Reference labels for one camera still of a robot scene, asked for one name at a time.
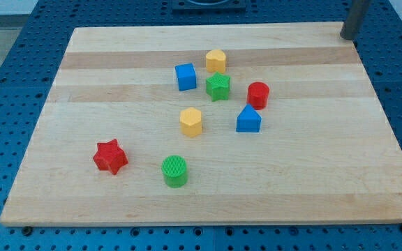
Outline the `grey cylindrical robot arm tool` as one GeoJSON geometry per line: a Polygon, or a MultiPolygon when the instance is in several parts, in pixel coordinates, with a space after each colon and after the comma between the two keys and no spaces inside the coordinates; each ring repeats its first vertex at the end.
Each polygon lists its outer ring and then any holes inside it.
{"type": "Polygon", "coordinates": [[[348,16],[340,31],[342,39],[354,40],[356,38],[370,5],[371,0],[352,0],[348,16]]]}

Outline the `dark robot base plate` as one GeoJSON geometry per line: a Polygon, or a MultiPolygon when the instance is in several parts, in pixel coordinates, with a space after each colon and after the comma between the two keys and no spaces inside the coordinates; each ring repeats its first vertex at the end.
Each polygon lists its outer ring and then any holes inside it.
{"type": "Polygon", "coordinates": [[[173,12],[246,9],[246,0],[171,0],[170,3],[173,12]]]}

